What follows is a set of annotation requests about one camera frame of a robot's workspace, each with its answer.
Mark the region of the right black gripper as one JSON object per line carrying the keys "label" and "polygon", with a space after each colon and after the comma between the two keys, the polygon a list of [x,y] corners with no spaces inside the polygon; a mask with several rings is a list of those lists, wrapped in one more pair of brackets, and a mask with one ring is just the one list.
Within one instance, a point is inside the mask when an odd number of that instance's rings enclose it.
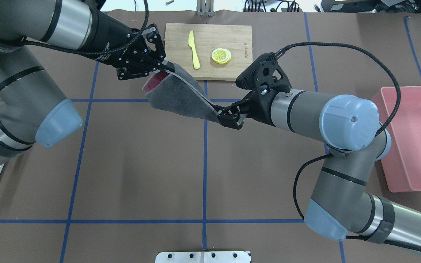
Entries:
{"label": "right black gripper", "polygon": [[247,94],[241,100],[232,103],[230,106],[216,106],[218,121],[223,127],[240,130],[243,127],[244,119],[251,118],[257,122],[273,125],[271,119],[271,105],[277,95],[287,98],[291,92],[282,90],[262,88]]}

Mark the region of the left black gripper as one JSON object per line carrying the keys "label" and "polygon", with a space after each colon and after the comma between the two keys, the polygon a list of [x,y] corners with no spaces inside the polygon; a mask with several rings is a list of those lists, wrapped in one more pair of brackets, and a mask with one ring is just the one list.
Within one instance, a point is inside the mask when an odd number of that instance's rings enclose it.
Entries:
{"label": "left black gripper", "polygon": [[[139,32],[100,11],[97,15],[97,26],[92,40],[93,52],[106,52],[122,47]],[[133,50],[139,51],[138,59],[133,59]],[[150,72],[156,71],[171,73],[176,71],[174,64],[167,60],[165,46],[156,24],[146,26],[142,30],[141,37],[127,50],[93,55],[92,58],[115,67],[118,80],[147,77]]]}

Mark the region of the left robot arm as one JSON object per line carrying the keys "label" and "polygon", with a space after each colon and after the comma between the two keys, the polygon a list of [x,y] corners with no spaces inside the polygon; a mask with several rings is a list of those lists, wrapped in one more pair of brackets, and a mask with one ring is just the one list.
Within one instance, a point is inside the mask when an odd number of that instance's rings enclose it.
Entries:
{"label": "left robot arm", "polygon": [[103,0],[0,0],[0,165],[35,143],[50,148],[83,119],[29,45],[111,65],[119,80],[174,72],[157,26],[129,28],[101,12]]}

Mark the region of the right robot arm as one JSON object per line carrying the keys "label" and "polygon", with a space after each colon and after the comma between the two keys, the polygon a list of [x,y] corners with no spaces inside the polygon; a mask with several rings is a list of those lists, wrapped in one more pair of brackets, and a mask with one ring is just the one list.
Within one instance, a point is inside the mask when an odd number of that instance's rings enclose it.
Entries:
{"label": "right robot arm", "polygon": [[421,256],[421,213],[365,190],[374,163],[392,142],[371,100],[263,87],[216,111],[222,126],[241,129],[244,118],[252,118],[327,146],[303,213],[312,231],[333,241],[388,244]]}

